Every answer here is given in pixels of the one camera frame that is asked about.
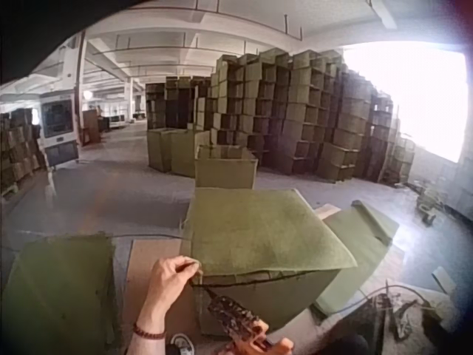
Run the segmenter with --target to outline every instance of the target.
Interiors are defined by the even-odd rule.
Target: gray floor
[[[4,216],[2,284],[25,243],[44,236],[104,231],[120,236],[114,239],[115,279],[123,290],[135,237],[180,234],[194,180],[147,166],[143,123],[104,137],[104,143],[82,150],[80,163],[64,164],[49,177],[43,174]],[[343,209],[353,200],[372,204],[401,224],[394,240],[405,251],[401,281],[440,291],[431,273],[443,266],[457,283],[454,301],[462,308],[473,269],[472,233],[459,220],[441,213],[434,226],[426,227],[415,211],[414,192],[357,179],[329,184],[270,171],[258,172],[256,188],[296,188],[314,208],[332,203]]]

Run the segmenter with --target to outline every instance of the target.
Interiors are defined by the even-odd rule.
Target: bracelet
[[[133,323],[133,332],[138,335],[139,337],[142,337],[144,339],[150,339],[150,340],[162,340],[166,338],[166,331],[160,334],[152,334],[148,333],[147,331],[144,331],[140,327],[137,326],[136,322]]]

